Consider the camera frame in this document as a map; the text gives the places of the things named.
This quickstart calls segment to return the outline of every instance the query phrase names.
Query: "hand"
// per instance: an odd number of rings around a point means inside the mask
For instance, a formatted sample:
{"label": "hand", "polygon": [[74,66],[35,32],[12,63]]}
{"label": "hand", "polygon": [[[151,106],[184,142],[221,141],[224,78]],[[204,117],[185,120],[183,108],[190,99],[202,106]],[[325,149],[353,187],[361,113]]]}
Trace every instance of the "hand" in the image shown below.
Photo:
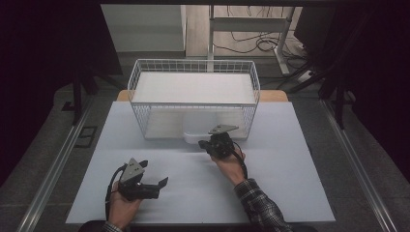
{"label": "hand", "polygon": [[[235,149],[235,152],[245,160],[245,153],[241,153],[239,149]],[[245,180],[241,164],[234,155],[231,154],[225,159],[217,159],[211,156],[211,160],[217,164],[223,175],[228,178],[234,186],[237,186]]]}
{"label": "hand", "polygon": [[142,199],[136,199],[134,201],[127,200],[118,191],[118,182],[115,182],[110,197],[108,221],[121,230],[124,230],[133,218],[135,218],[141,202]]}

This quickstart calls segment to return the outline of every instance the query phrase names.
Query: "dark sleeve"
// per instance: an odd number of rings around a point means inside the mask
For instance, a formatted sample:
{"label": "dark sleeve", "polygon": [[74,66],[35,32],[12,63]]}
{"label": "dark sleeve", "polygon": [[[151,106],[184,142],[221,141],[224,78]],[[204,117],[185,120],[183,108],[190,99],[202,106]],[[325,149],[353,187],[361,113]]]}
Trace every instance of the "dark sleeve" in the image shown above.
{"label": "dark sleeve", "polygon": [[120,228],[117,226],[111,224],[110,222],[106,221],[105,225],[102,227],[101,232],[123,232]]}
{"label": "dark sleeve", "polygon": [[252,224],[263,231],[292,231],[292,227],[284,221],[278,205],[269,199],[255,180],[247,179],[234,189]]}

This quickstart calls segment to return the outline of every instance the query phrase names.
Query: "wire basket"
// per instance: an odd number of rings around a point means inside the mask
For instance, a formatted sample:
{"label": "wire basket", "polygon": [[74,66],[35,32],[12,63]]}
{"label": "wire basket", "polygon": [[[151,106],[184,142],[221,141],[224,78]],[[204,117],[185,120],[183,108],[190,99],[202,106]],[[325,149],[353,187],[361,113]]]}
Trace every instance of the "wire basket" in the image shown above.
{"label": "wire basket", "polygon": [[146,139],[186,138],[192,125],[207,133],[225,124],[238,126],[229,134],[245,140],[260,97],[252,61],[137,60],[128,90]]}

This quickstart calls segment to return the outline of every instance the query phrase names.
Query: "white tabletop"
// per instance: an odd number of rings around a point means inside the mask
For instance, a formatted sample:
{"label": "white tabletop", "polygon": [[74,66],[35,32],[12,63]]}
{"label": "white tabletop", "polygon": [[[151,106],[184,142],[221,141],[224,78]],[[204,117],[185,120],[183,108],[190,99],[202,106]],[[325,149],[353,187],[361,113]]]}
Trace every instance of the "white tabletop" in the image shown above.
{"label": "white tabletop", "polygon": [[[247,154],[249,177],[288,222],[334,221],[291,102],[258,105]],[[114,102],[66,223],[104,220],[106,187],[130,158],[148,160],[142,183],[169,177],[159,199],[144,200],[138,224],[248,223],[231,184],[209,155],[183,139],[144,140],[129,102]]]}

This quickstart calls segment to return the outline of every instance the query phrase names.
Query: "metal rail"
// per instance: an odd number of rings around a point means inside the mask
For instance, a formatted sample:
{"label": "metal rail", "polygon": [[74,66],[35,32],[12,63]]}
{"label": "metal rail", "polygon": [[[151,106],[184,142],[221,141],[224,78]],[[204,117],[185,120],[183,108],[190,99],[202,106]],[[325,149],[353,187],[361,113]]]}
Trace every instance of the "metal rail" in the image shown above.
{"label": "metal rail", "polygon": [[368,177],[365,168],[363,167],[358,155],[356,154],[353,145],[350,143],[350,140],[344,130],[341,130],[337,124],[337,121],[333,115],[335,115],[331,104],[328,101],[320,101],[323,108],[326,111],[328,119],[335,131],[338,141],[343,148],[343,151],[352,166],[353,172],[358,179],[365,196],[370,204],[371,209],[376,215],[377,220],[380,223],[383,231],[385,232],[394,232],[397,231],[395,224],[393,223],[392,216],[390,215],[385,203],[383,202],[382,197],[377,192],[377,189],[374,187],[370,178]]}
{"label": "metal rail", "polygon": [[70,130],[69,135],[66,138],[60,152],[55,158],[54,162],[48,169],[47,174],[44,177],[42,184],[39,187],[33,201],[31,202],[26,214],[21,220],[20,225],[17,228],[17,232],[31,232],[35,229],[40,216],[43,213],[46,202],[49,196],[54,190],[55,184],[63,171],[64,165],[69,158],[70,152],[72,151],[75,140],[78,138],[81,128],[84,125],[85,120],[88,117],[91,105],[93,103],[94,97],[89,97],[84,104],[84,111],[81,118],[78,120],[76,126],[73,126]]}

